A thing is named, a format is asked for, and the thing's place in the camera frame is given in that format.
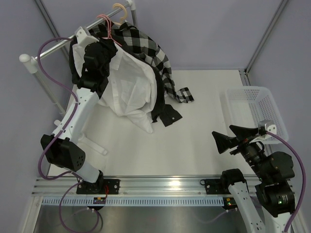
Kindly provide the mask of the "pink wire hanger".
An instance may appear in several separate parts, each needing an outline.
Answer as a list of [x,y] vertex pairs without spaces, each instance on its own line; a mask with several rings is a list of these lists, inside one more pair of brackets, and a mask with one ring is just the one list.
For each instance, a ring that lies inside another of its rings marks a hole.
[[116,41],[112,35],[111,35],[111,27],[112,27],[112,21],[111,19],[107,16],[107,15],[104,15],[104,14],[100,14],[97,16],[97,18],[101,18],[101,19],[104,19],[105,22],[106,22],[106,31],[107,31],[107,36],[106,37],[102,37],[102,39],[111,39],[113,40],[118,46],[122,47],[122,44],[120,44],[118,41]]

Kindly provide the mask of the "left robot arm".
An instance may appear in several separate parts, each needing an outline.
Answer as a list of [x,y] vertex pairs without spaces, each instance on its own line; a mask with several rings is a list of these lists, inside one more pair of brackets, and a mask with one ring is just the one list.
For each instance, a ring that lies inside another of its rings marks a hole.
[[116,55],[117,48],[111,39],[100,39],[82,48],[82,60],[76,62],[73,49],[81,47],[76,40],[70,43],[69,67],[72,82],[77,86],[73,102],[51,135],[43,135],[43,153],[39,158],[38,172],[42,178],[41,163],[46,158],[50,164],[66,169],[65,174],[73,173],[82,180],[84,193],[99,194],[104,190],[103,173],[86,161],[85,152],[78,147],[78,139],[91,110],[102,97],[108,84],[109,64]]

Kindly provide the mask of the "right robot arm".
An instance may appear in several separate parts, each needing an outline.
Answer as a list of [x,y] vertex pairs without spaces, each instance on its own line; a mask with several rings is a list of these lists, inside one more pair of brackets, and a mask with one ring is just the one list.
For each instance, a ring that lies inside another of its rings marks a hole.
[[252,201],[247,181],[239,169],[222,172],[220,188],[233,196],[249,233],[285,233],[290,229],[295,214],[295,197],[288,181],[294,177],[292,157],[284,152],[267,156],[263,141],[276,135],[276,125],[262,121],[256,128],[229,126],[234,137],[212,132],[218,152],[231,149],[230,154],[241,154],[260,183],[255,186],[262,207],[262,219]]

